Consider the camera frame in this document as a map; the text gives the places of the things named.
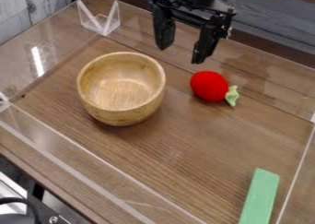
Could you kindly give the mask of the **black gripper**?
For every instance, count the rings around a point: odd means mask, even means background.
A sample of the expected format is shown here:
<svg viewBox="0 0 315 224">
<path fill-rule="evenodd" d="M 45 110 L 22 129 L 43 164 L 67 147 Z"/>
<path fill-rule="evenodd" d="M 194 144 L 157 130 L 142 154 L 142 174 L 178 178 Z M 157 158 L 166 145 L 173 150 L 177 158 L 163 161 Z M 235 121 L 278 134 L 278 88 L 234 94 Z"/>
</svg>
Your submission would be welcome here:
<svg viewBox="0 0 315 224">
<path fill-rule="evenodd" d="M 201 29 L 191 61 L 193 64 L 202 64 L 213 55 L 219 38 L 230 36 L 235 7 L 221 0 L 151 0 L 150 10 L 155 43 L 161 50 L 175 41 L 175 21 L 197 28 L 206 24 Z"/>
</svg>

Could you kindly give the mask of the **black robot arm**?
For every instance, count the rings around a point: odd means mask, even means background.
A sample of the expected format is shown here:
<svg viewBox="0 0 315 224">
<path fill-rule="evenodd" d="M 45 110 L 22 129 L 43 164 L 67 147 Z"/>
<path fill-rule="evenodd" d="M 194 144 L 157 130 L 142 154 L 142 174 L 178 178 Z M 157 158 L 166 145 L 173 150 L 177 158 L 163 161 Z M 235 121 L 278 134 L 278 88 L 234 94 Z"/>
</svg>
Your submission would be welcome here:
<svg viewBox="0 0 315 224">
<path fill-rule="evenodd" d="M 175 41 L 178 22 L 199 29 L 191 63 L 202 64 L 213 55 L 219 41 L 230 36 L 235 8 L 219 0 L 151 0 L 150 11 L 161 50 Z"/>
</svg>

